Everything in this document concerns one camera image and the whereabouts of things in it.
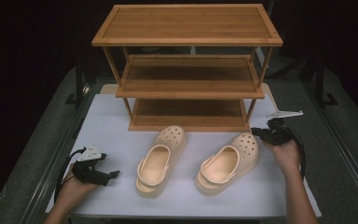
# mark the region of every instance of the table surface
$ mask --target table surface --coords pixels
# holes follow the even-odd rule
[[[257,101],[252,127],[267,128],[266,115],[276,110],[273,100]],[[120,170],[118,179],[93,191],[73,210],[72,216],[84,217],[285,217],[284,179],[269,149],[260,146],[260,160],[252,172],[235,181],[222,193],[202,195],[195,182],[201,163],[228,144],[238,133],[187,133],[187,147],[176,164],[170,180],[156,199],[136,192],[136,167],[150,149],[157,132],[128,131],[129,118],[121,99],[99,94],[89,109],[73,151],[95,145],[107,157],[97,170]],[[321,212],[305,182],[312,207]],[[53,205],[52,200],[47,212]]]
[[[115,5],[93,46],[281,46],[261,4]]]

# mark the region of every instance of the clog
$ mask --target clog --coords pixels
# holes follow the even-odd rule
[[[179,126],[162,130],[138,165],[136,188],[141,196],[156,198],[164,190],[173,167],[186,147],[186,133]]]
[[[213,196],[249,173],[258,162],[258,144],[251,133],[241,133],[204,161],[196,177],[201,193]]]

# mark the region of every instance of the black cable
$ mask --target black cable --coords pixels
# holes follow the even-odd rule
[[[71,161],[71,159],[75,156],[75,154],[77,153],[83,153],[84,151],[86,151],[86,148],[84,147],[83,149],[79,149],[77,151],[75,151],[74,153],[72,153],[68,158],[66,158],[65,163],[63,164],[63,167],[61,168],[60,174],[58,176],[58,180],[57,180],[57,184],[56,184],[56,189],[54,192],[54,202],[56,202],[58,194],[60,193],[60,190],[62,188],[62,179],[63,179],[63,175],[65,174],[65,170],[66,167],[68,166],[69,162]]]
[[[288,133],[290,138],[293,139],[293,141],[295,141],[297,145],[298,153],[300,154],[300,174],[301,174],[301,178],[304,180],[305,169],[306,169],[306,155],[304,150],[304,143],[301,136],[290,128],[278,124],[276,125],[281,129],[283,129],[286,133]]]

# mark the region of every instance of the wooden shoe rack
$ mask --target wooden shoe rack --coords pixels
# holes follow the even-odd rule
[[[130,117],[129,130],[249,131],[274,47],[282,45],[259,4],[115,5],[92,45],[102,47]],[[110,48],[122,47],[122,76]],[[130,54],[128,47],[251,47],[249,55]],[[260,71],[255,48],[266,47]],[[130,106],[128,98],[135,98]],[[245,108],[243,99],[252,99]]]

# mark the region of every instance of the clog ventilation hole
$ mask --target clog ventilation hole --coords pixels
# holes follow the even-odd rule
[[[167,131],[162,133],[162,136],[159,137],[158,140],[164,141],[164,142],[168,141],[168,144],[173,146],[173,144],[178,144],[176,135],[180,135],[180,134],[181,134],[181,131],[178,131],[177,128],[169,128]]]
[[[237,140],[234,141],[234,144],[237,144],[240,149],[243,151],[243,157],[245,158],[246,154],[251,155],[252,151],[255,151],[255,139],[251,135],[243,134],[240,142]]]

